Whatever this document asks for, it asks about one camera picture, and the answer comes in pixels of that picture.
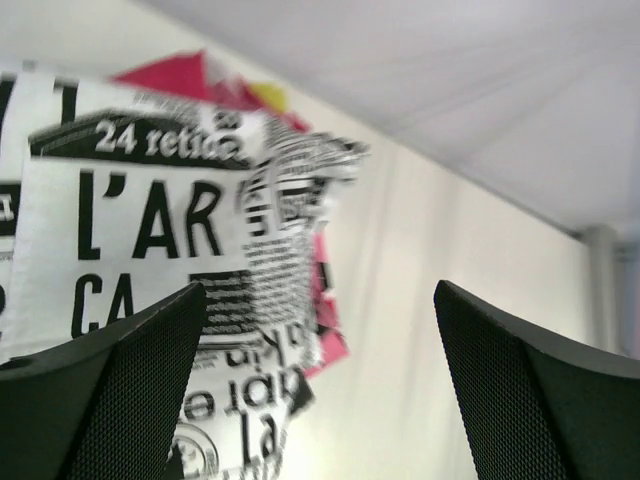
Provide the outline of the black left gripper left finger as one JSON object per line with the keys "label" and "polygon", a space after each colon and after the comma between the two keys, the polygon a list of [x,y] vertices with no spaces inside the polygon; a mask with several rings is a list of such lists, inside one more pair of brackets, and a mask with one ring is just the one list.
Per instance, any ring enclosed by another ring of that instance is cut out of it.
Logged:
{"label": "black left gripper left finger", "polygon": [[194,282],[2,364],[2,478],[162,478],[204,320]]}

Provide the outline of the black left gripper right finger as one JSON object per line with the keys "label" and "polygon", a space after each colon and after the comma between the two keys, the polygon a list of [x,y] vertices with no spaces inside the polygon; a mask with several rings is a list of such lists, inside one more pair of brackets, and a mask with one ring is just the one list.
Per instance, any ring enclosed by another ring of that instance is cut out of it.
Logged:
{"label": "black left gripper right finger", "polygon": [[639,363],[504,312],[450,281],[439,334],[480,479],[639,477]]}

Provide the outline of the white newspaper print trousers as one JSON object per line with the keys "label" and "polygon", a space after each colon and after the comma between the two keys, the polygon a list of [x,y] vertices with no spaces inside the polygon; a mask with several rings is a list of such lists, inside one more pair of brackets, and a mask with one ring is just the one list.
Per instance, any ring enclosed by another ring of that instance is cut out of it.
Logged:
{"label": "white newspaper print trousers", "polygon": [[191,479],[275,479],[321,359],[313,237],[366,146],[260,112],[44,72],[1,76],[21,187],[1,355],[136,313],[191,281],[206,321],[183,402]]}

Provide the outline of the pink camouflage trousers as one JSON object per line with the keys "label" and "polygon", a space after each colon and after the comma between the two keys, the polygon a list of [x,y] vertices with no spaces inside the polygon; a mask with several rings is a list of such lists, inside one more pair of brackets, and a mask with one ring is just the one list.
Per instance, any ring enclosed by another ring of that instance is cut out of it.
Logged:
{"label": "pink camouflage trousers", "polygon": [[[284,114],[266,108],[249,90],[249,83],[255,81],[249,81],[239,73],[226,69],[224,64],[204,50],[158,59],[118,73],[112,79],[167,94],[210,101],[237,110],[268,110],[297,131],[307,133],[312,129],[311,124],[290,108],[290,103],[288,112]],[[320,361],[305,371],[308,377],[349,355],[340,331],[323,231],[318,231],[314,237],[311,279]]]}

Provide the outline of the lime green trousers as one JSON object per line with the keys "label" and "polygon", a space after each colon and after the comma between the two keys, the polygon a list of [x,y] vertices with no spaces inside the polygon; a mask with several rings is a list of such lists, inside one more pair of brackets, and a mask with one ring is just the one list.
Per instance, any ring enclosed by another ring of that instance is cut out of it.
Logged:
{"label": "lime green trousers", "polygon": [[280,86],[267,82],[250,82],[249,90],[266,108],[278,114],[288,112],[289,99],[287,92]]}

